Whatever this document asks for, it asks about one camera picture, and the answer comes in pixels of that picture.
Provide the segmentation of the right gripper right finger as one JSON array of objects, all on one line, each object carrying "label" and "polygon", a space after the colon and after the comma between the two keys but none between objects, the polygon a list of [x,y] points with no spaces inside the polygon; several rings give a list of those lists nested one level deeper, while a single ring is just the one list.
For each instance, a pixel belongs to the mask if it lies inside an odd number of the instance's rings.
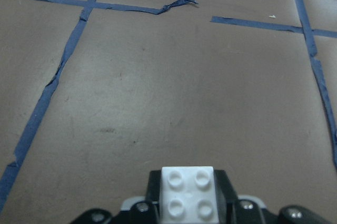
[{"label": "right gripper right finger", "polygon": [[260,198],[239,196],[224,170],[214,170],[214,181],[219,223],[330,223],[299,205],[287,205],[272,213]]}]

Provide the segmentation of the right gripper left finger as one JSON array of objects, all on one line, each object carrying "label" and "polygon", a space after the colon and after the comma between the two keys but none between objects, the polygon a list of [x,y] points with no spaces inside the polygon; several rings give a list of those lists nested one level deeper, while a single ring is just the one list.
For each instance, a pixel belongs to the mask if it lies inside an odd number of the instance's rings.
[{"label": "right gripper left finger", "polygon": [[131,204],[128,210],[121,210],[116,216],[109,211],[93,208],[83,212],[71,223],[160,223],[161,171],[151,171],[145,198]]}]

